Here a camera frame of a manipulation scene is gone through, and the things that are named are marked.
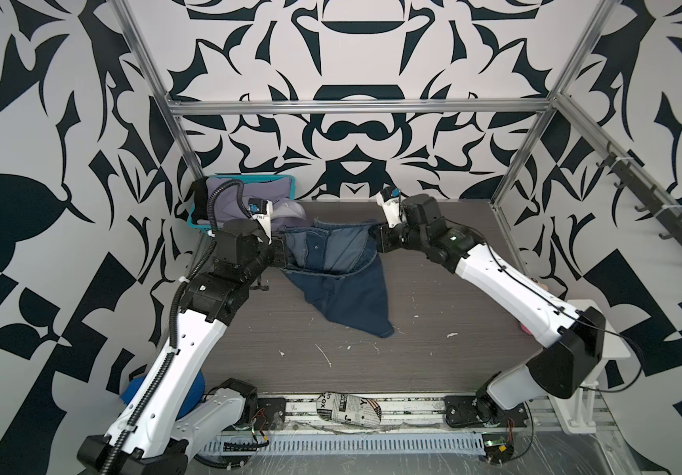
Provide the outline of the newspaper print shoe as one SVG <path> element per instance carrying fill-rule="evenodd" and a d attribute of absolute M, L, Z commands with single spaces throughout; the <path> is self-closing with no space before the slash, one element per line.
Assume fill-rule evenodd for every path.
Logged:
<path fill-rule="evenodd" d="M 321 419 L 342 425 L 376 428 L 383 419 L 376 400 L 347 393 L 322 393 L 315 400 L 315 408 Z"/>

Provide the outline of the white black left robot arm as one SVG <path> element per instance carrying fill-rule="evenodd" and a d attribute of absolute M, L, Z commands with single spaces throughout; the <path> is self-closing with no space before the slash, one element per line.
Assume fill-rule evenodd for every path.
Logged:
<path fill-rule="evenodd" d="M 211 245 L 180 279 L 168 340 L 140 388 L 104 435 L 87 437 L 77 459 L 89 474 L 183 474 L 224 429 L 248 427 L 254 386 L 228 379 L 185 416 L 180 411 L 202 364 L 275 262 L 271 202 L 243 199 L 230 179 L 206 201 Z"/>

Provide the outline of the black garment in basket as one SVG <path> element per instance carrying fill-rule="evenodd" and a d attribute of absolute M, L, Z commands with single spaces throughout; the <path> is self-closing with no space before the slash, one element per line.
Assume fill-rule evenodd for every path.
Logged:
<path fill-rule="evenodd" d="M 191 191 L 194 193 L 194 210 L 192 210 L 191 218 L 194 224 L 208 221 L 208 198 L 210 192 L 208 191 L 208 179 L 206 177 L 200 178 L 192 183 Z"/>

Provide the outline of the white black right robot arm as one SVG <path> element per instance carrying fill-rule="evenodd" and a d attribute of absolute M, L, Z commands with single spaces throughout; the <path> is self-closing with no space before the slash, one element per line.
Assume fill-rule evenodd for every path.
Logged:
<path fill-rule="evenodd" d="M 386 217 L 371 233 L 379 251 L 423 253 L 499 303 L 542 346 L 535 356 L 495 374 L 477 391 L 473 412 L 478 423 L 493 425 L 541 396 L 572 398 L 606 359 L 609 336 L 626 344 L 639 362 L 644 360 L 639 344 L 608 329 L 600 310 L 580 310 L 539 287 L 500 258 L 478 230 L 444 217 L 433 197 L 406 198 L 398 189 L 386 188 L 376 202 Z"/>

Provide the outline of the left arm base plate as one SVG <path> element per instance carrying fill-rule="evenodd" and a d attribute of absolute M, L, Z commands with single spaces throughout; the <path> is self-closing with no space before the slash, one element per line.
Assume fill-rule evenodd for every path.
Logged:
<path fill-rule="evenodd" d="M 286 421 L 287 403 L 284 397 L 259 397 L 253 410 L 253 428 L 256 431 L 281 429 Z"/>

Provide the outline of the green circuit board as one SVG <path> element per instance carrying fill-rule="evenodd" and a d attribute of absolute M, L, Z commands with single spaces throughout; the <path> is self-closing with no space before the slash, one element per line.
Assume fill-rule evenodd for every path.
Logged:
<path fill-rule="evenodd" d="M 484 455 L 481 460 L 490 465 L 504 465 L 513 459 L 514 441 L 499 433 L 482 435 Z"/>

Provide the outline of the aluminium cage frame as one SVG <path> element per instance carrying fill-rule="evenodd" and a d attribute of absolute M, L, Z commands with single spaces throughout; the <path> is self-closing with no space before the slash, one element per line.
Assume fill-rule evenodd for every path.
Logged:
<path fill-rule="evenodd" d="M 682 1 L 117 1 L 194 174 L 501 190 L 577 105 L 682 201 Z"/>

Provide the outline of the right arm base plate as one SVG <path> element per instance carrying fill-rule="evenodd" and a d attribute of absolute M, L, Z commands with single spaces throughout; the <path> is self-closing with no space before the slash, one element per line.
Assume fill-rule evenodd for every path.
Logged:
<path fill-rule="evenodd" d="M 524 404 L 504 410 L 488 396 L 476 395 L 448 395 L 443 402 L 445 423 L 452 429 L 527 427 L 529 411 Z"/>

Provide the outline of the white stand rack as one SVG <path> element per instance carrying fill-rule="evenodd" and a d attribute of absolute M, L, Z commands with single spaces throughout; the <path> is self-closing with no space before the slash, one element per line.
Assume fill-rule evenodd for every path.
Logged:
<path fill-rule="evenodd" d="M 548 399 L 556 417 L 567 435 L 593 435 L 596 432 L 594 421 L 594 402 L 596 390 L 600 389 L 600 376 L 606 371 L 606 364 L 630 358 L 633 352 L 622 340 L 612 324 L 604 320 L 605 332 L 594 331 L 602 337 L 602 355 L 596 356 L 595 362 L 589 359 L 583 368 L 589 373 L 584 376 L 580 370 L 575 371 L 574 388 L 568 398 L 559 398 L 549 394 Z"/>

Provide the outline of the teal plastic basket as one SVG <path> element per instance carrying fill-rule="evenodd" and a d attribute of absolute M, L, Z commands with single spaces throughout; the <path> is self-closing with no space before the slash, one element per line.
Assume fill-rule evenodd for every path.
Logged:
<path fill-rule="evenodd" d="M 295 198 L 295 178 L 290 175 L 212 175 L 196 180 L 191 191 L 194 194 L 194 205 L 188 224 L 194 229 L 207 232 L 211 229 L 208 219 L 208 198 L 220 185 L 229 180 L 239 180 L 244 183 L 242 203 L 249 205 L 250 199 L 263 199 L 273 203 L 277 208 L 283 202 Z M 245 219 L 246 216 L 236 203 L 237 187 L 225 189 L 215 203 L 215 217 L 221 227 L 224 223 Z"/>

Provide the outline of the lilac skirt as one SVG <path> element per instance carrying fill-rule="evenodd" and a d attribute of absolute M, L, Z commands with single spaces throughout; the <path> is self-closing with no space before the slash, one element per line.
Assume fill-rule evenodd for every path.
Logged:
<path fill-rule="evenodd" d="M 208 233 L 213 229 L 210 221 L 210 198 L 214 191 L 231 180 L 239 180 L 242 186 L 229 186 L 220 192 L 212 208 L 218 229 L 225 223 L 246 219 L 243 213 L 248 209 L 252 216 L 265 210 L 265 204 L 272 204 L 271 227 L 274 231 L 283 231 L 289 228 L 305 227 L 309 224 L 309 217 L 301 203 L 295 201 L 295 180 L 291 176 L 267 177 L 265 175 L 235 176 L 220 175 L 210 176 L 200 182 L 200 188 L 196 190 L 194 202 L 194 215 L 192 221 L 198 226 L 204 226 Z"/>

